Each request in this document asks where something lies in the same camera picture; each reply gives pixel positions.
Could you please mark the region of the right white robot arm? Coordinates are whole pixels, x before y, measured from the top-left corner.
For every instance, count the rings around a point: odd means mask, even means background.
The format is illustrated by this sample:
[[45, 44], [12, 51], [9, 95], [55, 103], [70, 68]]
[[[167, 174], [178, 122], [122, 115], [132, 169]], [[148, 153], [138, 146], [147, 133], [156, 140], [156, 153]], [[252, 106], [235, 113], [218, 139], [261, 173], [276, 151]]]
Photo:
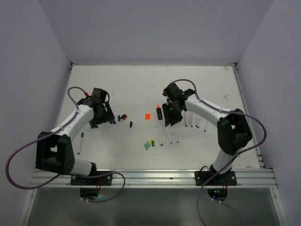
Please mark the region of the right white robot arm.
[[242, 150], [253, 136], [245, 114], [240, 109], [223, 109], [203, 98], [195, 90], [183, 91], [175, 83], [163, 90], [166, 103], [162, 105], [165, 126], [173, 126], [182, 119], [182, 112], [191, 112], [207, 120], [217, 128], [220, 151], [210, 166], [210, 181], [220, 185], [226, 180], [226, 173], [231, 169], [230, 161]]

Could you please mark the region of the teal capped pen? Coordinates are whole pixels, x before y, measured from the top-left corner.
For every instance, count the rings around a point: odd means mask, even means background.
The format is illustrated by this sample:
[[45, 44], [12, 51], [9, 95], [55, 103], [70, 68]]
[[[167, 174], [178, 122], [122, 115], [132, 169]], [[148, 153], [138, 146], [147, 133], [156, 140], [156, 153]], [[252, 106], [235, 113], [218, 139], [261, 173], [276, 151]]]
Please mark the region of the teal capped pen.
[[175, 137], [176, 143], [178, 144], [179, 143], [179, 139], [178, 139], [176, 130], [174, 128], [172, 128], [172, 130], [173, 130], [173, 133], [174, 133], [174, 137]]

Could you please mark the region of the black orange highlighter body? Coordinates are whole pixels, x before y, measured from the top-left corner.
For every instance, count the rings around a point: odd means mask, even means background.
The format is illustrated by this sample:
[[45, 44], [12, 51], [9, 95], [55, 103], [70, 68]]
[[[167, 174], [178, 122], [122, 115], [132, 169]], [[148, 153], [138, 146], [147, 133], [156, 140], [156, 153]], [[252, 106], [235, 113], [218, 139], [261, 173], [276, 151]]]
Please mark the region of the black orange highlighter body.
[[163, 120], [163, 113], [162, 113], [162, 109], [161, 109], [160, 105], [157, 105], [156, 112], [157, 112], [158, 120]]

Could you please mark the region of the yellow marker pen body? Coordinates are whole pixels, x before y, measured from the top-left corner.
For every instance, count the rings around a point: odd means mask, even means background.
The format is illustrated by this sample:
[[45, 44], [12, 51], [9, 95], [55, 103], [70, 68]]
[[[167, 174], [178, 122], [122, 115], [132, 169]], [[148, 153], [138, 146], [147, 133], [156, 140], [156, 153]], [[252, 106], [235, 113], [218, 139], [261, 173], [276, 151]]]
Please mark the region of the yellow marker pen body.
[[166, 143], [166, 137], [165, 137], [165, 132], [164, 132], [163, 125], [161, 125], [161, 133], [162, 133], [162, 141], [165, 144]]

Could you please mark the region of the red pen cap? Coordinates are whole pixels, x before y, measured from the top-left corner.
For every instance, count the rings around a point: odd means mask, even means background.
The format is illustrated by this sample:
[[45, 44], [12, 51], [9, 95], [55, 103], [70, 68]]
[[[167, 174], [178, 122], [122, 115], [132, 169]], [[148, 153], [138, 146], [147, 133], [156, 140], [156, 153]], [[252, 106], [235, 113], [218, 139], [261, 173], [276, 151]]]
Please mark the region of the red pen cap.
[[120, 117], [120, 120], [121, 120], [121, 121], [124, 121], [126, 118], [127, 118], [127, 115], [126, 115], [126, 114], [123, 114], [123, 115]]

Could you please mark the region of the light blue capped pen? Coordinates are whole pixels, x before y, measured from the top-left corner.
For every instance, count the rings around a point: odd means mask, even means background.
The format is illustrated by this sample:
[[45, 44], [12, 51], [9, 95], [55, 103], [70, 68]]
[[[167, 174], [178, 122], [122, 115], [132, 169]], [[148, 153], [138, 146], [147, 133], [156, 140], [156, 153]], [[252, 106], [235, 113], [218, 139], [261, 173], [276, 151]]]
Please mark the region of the light blue capped pen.
[[170, 143], [170, 144], [173, 144], [173, 140], [172, 140], [172, 136], [171, 136], [170, 129], [169, 129], [169, 127], [167, 127], [166, 129], [167, 129], [167, 132], [168, 132], [169, 143]]

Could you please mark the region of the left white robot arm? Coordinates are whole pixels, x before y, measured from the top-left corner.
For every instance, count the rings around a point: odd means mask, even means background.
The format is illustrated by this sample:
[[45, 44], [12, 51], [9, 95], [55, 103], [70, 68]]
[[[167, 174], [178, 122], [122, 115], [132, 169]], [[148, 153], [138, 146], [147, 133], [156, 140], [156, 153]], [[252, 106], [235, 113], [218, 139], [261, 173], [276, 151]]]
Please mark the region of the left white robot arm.
[[96, 129], [100, 124], [113, 123], [114, 114], [109, 104], [109, 93], [94, 88], [92, 94], [76, 102], [73, 113], [50, 132], [38, 135], [35, 168], [59, 175], [81, 176], [87, 185], [98, 179], [96, 164], [75, 158], [72, 142], [89, 124]]

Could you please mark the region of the green marker pen body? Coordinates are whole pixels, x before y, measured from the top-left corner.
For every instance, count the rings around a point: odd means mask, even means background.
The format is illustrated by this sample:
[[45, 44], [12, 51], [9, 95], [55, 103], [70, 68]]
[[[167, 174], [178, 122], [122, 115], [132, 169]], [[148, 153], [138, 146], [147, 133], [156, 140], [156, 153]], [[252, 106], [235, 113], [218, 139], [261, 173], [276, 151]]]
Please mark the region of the green marker pen body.
[[159, 139], [159, 144], [160, 144], [160, 146], [163, 146], [163, 141], [162, 141], [162, 138], [161, 138], [160, 131], [159, 131], [158, 127], [156, 127], [156, 132], [157, 132], [157, 136], [158, 136], [158, 139]]

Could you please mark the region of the orange highlighter cap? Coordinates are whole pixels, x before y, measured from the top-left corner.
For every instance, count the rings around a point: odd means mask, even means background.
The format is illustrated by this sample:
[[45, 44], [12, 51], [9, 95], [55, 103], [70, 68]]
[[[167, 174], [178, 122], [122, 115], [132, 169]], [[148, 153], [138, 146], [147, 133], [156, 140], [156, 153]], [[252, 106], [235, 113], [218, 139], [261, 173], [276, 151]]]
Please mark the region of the orange highlighter cap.
[[145, 119], [146, 119], [146, 120], [149, 120], [150, 117], [151, 117], [151, 115], [150, 115], [149, 113], [146, 113], [146, 114], [145, 114]]

